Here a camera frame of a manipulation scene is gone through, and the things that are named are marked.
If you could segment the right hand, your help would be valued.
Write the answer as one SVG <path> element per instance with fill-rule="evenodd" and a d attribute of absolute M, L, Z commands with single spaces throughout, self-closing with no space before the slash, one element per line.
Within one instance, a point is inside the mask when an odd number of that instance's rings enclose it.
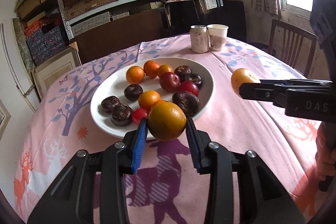
<path fill-rule="evenodd" d="M 320 181 L 325 181 L 327 176 L 335 175 L 335 149 L 331 150 L 326 144 L 325 127 L 320 124 L 315 139 L 317 153 L 315 154 L 315 176 Z"/>

